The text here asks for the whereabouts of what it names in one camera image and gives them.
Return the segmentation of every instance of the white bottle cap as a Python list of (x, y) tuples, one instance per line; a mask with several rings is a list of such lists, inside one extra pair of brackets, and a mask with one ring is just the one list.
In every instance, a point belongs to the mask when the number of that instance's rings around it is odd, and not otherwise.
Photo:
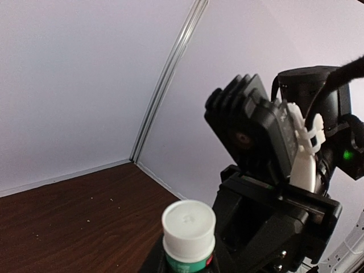
[(211, 207), (195, 200), (177, 201), (162, 214), (163, 247), (173, 259), (196, 263), (215, 248), (216, 216)]

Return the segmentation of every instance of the green bottle label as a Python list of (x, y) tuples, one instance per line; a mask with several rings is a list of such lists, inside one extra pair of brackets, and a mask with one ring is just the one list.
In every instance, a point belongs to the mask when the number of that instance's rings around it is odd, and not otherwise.
[(197, 263), (182, 263), (178, 260), (174, 260), (166, 253), (167, 262), (175, 273), (194, 273), (204, 269), (211, 263), (212, 255), (208, 256)]

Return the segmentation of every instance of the white wall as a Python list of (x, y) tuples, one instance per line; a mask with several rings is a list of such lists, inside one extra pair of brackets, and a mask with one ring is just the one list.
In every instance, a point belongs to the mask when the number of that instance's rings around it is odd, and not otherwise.
[(0, 195), (128, 159), (191, 4), (2, 1)]
[[(211, 1), (158, 112), (140, 162), (171, 190), (212, 204), (230, 156), (203, 119), (204, 103), (238, 74), (276, 74), (309, 65), (341, 65), (364, 53), (364, 5), (358, 1)], [(353, 112), (364, 120), (364, 84), (352, 86)], [(344, 211), (325, 255), (364, 208), (364, 183), (340, 170), (330, 194)]]

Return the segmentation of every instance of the green led indicator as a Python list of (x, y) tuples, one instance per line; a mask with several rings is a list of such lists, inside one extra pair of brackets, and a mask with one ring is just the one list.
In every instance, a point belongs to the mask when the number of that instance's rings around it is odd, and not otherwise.
[(344, 152), (344, 155), (342, 156), (345, 160), (351, 160), (354, 157), (354, 154), (348, 150)]

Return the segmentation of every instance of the aluminum corner profile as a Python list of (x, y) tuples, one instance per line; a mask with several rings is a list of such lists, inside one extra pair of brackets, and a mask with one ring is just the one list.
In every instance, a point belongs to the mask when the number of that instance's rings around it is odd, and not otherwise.
[(139, 133), (136, 137), (133, 150), (131, 151), (130, 161), (134, 163), (137, 163), (140, 158), (158, 108), (175, 73), (177, 63), (182, 58), (187, 44), (190, 41), (191, 36), (196, 29), (196, 26), (200, 21), (207, 4), (208, 0), (195, 0), (187, 16), (187, 19), (185, 20), (182, 29), (172, 47), (172, 50), (169, 53), (166, 64), (163, 67), (162, 73), (154, 89), (152, 98), (148, 104), (148, 108), (144, 115), (142, 125), (140, 126)]

